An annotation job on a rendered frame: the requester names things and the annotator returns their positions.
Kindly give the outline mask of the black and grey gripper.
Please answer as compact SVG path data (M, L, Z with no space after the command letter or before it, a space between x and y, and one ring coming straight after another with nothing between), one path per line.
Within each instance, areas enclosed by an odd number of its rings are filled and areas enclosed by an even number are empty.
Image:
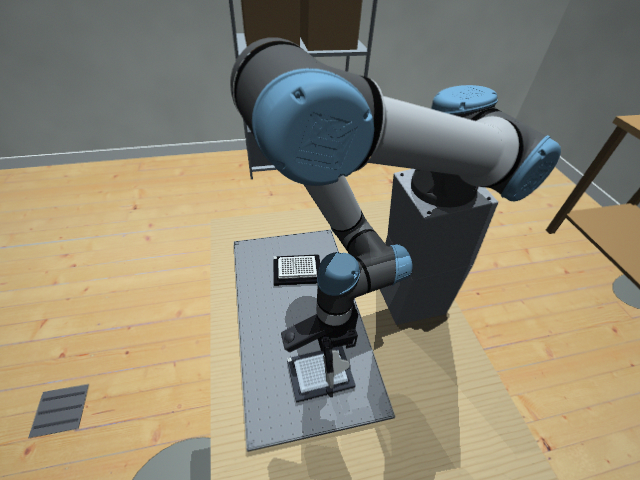
M358 337L358 334L356 332L358 315L359 314L355 308L354 302L353 302L352 313L349 320L342 325L337 325L337 326L328 325L322 322L317 315L317 319L321 325L323 325L328 329L333 329L332 332L318 338L320 349L321 351L324 351L323 360L325 365L326 382L328 383L330 388L333 388L334 386L334 376L345 371L350 366L349 361L340 359L339 352L336 350L332 350L332 348L346 345L346 349L347 349L347 348L356 346L356 341ZM342 327L342 328L339 329L339 327ZM355 339L355 341L353 339ZM345 342L342 342L342 341L345 341ZM334 344L334 343L338 343L338 344Z

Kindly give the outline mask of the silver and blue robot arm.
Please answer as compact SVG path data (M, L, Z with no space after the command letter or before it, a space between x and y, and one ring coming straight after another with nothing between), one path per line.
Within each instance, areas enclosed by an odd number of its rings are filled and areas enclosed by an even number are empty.
M317 314L281 332L288 352L333 331L317 315L328 325L342 325L354 298L412 273L408 251L384 243L345 177L371 159L415 169L414 194L434 206L463 206L478 187L516 202L546 180L561 154L550 136L495 108L497 93L490 88L444 89L429 109L384 97L372 79L325 65L282 38L246 47L230 85L262 154L305 186L349 253L334 252L321 261Z

